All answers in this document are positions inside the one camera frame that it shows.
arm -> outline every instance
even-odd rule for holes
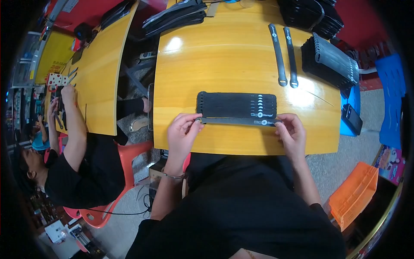
[[[63,154],[66,161],[76,172],[86,152],[86,125],[80,111],[75,106],[75,89],[67,85],[62,89],[65,105],[68,141]]]
[[[46,129],[45,129],[45,126],[43,125],[42,116],[41,115],[37,116],[37,120],[39,121],[40,131],[42,133],[42,142],[44,144],[46,141],[48,141],[48,135],[46,134]]]
[[[49,143],[51,146],[51,149],[55,150],[57,154],[59,154],[59,140],[58,140],[58,132],[56,131],[56,122],[55,122],[55,115],[53,112],[58,107],[59,98],[56,97],[53,99],[51,104],[48,108],[48,124],[49,124]]]
[[[190,153],[195,137],[204,128],[199,121],[202,114],[179,114],[168,128],[168,159],[164,173],[171,176],[183,174],[183,164]],[[181,200],[182,179],[163,176],[152,204],[151,219],[162,220]]]
[[[296,114],[279,114],[276,135],[283,143],[294,170],[295,192],[308,204],[321,204],[318,189],[305,159],[306,130]]]

foot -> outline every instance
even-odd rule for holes
[[[143,110],[143,112],[149,113],[149,111],[151,111],[151,108],[152,108],[152,103],[145,97],[143,97],[142,100],[144,101],[144,110]]]

poster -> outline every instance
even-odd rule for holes
[[[401,157],[401,150],[383,145],[375,161],[380,176],[398,185],[402,180],[405,159]]]

gray floor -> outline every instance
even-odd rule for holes
[[[384,118],[384,101],[382,90],[372,90],[361,93],[361,118],[364,128],[380,130]],[[125,128],[133,120],[127,117],[118,124]],[[133,142],[145,140],[150,136],[146,129],[140,132],[131,133],[130,139]],[[318,186],[322,202],[325,203],[329,196],[342,184],[351,173],[357,162],[363,161],[372,164],[381,144],[378,136],[361,134],[360,136],[348,137],[340,136],[339,148],[337,153],[310,155],[307,161]],[[142,175],[147,174],[145,164],[148,161],[140,157],[134,163],[135,170]],[[114,209],[115,213],[136,213],[145,211],[144,194],[148,193],[148,188],[144,187],[138,196],[141,187],[129,191],[119,201]],[[93,235],[100,241],[109,253],[109,258],[124,258],[138,231],[138,226],[144,218],[149,217],[149,213],[142,215],[113,215],[108,223],[101,229],[91,229]]]

bracelet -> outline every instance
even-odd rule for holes
[[[186,175],[185,173],[183,173],[183,174],[182,174],[182,175],[180,175],[180,176],[172,176],[172,175],[166,174],[166,173],[164,173],[164,168],[165,168],[165,167],[163,167],[163,168],[161,169],[161,173],[162,173],[163,175],[167,176],[167,177],[170,177],[170,178],[172,178],[172,179],[184,179],[184,178],[187,178],[187,175]]]

